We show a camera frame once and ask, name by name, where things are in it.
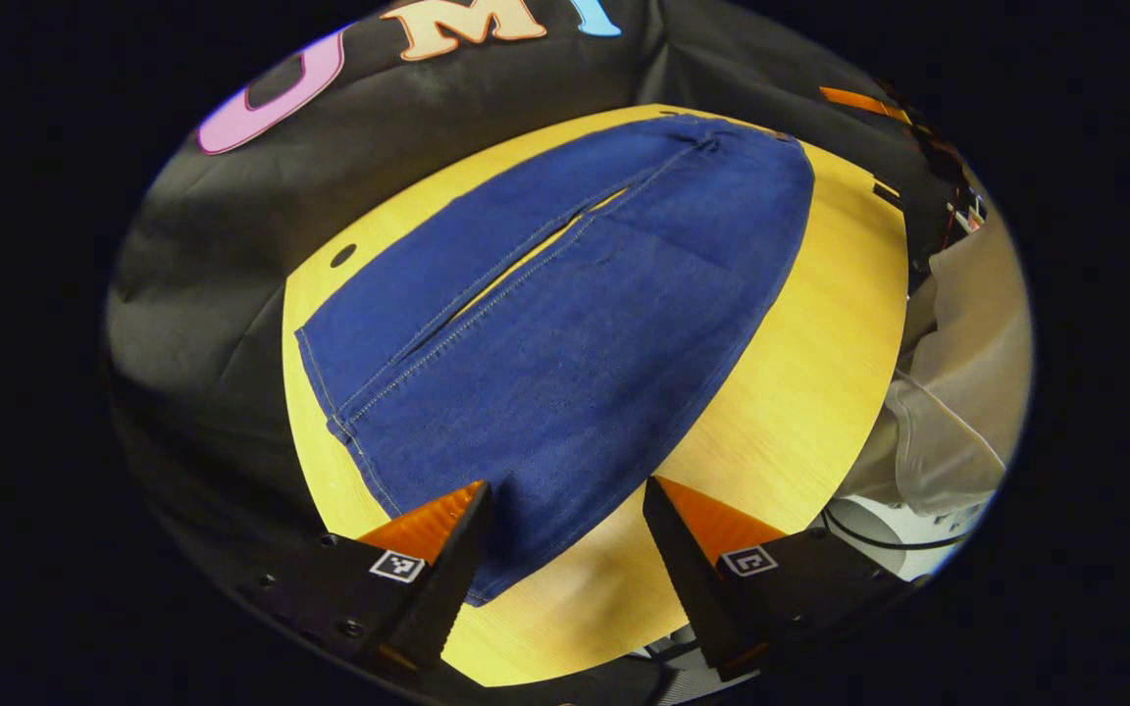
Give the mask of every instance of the cable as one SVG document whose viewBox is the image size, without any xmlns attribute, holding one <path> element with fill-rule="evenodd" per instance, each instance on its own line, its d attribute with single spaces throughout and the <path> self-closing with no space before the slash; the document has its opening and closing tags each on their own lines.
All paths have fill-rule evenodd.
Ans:
<svg viewBox="0 0 1130 706">
<path fill-rule="evenodd" d="M 941 547 L 950 547 L 953 544 L 956 544 L 956 542 L 959 542 L 971 535 L 971 533 L 967 531 L 959 533 L 959 535 L 950 537 L 948 539 L 941 539 L 937 541 L 924 541 L 922 542 L 922 544 L 894 544 L 894 542 L 890 541 L 879 541 L 878 539 L 870 539 L 869 537 L 862 537 L 860 535 L 860 533 L 851 531 L 851 529 L 843 526 L 843 524 L 840 524 L 840 520 L 835 518 L 835 515 L 831 514 L 831 509 L 825 508 L 824 506 L 824 508 L 822 508 L 822 523 L 826 525 L 826 529 L 831 529 L 829 523 L 826 522 L 828 517 L 831 522 L 835 523 L 835 526 L 842 529 L 842 531 L 844 531 L 846 535 L 852 537 L 852 539 L 855 539 L 857 541 L 864 541 L 867 544 L 870 544 L 871 547 L 879 547 L 883 549 L 905 549 L 910 551 L 919 551 L 923 549 L 941 549 Z"/>
</svg>

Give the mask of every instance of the screw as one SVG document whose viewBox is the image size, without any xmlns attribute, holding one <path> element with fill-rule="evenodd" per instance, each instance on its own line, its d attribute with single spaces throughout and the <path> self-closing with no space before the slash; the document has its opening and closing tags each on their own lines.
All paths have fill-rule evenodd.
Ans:
<svg viewBox="0 0 1130 706">
<path fill-rule="evenodd" d="M 346 618 L 345 620 L 338 621 L 338 631 L 350 637 L 351 639 L 358 639 L 364 636 L 364 626 L 358 621 L 351 620 L 351 618 Z"/>
</svg>

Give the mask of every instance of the black fabric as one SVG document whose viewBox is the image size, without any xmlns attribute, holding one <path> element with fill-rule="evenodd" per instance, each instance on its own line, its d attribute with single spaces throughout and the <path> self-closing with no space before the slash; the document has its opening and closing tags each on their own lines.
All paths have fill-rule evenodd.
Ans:
<svg viewBox="0 0 1130 706">
<path fill-rule="evenodd" d="M 565 1 L 525 5 L 542 40 L 462 41 L 417 63 L 399 58 L 399 23 L 348 27 L 345 68 L 305 108 L 219 156 L 189 134 L 145 195 L 107 295 L 113 407 L 130 469 L 216 581 L 257 572 L 320 525 L 282 391 L 286 277 L 385 198 L 479 149 L 608 108 L 698 107 L 873 171 L 901 192 L 911 260 L 937 249 L 951 188 L 903 125 L 822 97 L 834 86 L 884 98 L 843 59 L 722 0 L 606 0 L 619 37 L 579 33 Z M 252 106 L 299 76 L 297 59 L 264 72 Z"/>
</svg>

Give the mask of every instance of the white fabric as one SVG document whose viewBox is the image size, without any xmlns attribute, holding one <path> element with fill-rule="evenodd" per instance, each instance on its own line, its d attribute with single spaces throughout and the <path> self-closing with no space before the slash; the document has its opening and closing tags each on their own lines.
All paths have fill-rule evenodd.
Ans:
<svg viewBox="0 0 1130 706">
<path fill-rule="evenodd" d="M 1000 485 L 1026 417 L 1032 329 L 1014 243 L 994 207 L 988 211 L 976 233 L 930 258 L 937 330 L 916 340 L 910 371 L 896 371 L 836 496 L 946 515 L 986 502 Z"/>
</svg>

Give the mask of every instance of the pink letter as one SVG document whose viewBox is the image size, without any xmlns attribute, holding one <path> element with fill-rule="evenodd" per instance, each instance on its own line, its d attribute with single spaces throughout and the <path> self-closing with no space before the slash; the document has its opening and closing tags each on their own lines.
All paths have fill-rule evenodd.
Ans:
<svg viewBox="0 0 1130 706">
<path fill-rule="evenodd" d="M 342 68 L 341 28 L 308 45 L 299 53 L 299 59 L 304 71 L 299 84 L 260 107 L 251 107 L 247 103 L 247 89 L 243 88 L 203 121 L 198 129 L 198 147 L 206 155 L 228 152 L 229 149 L 259 138 L 266 130 L 315 98 Z"/>
</svg>

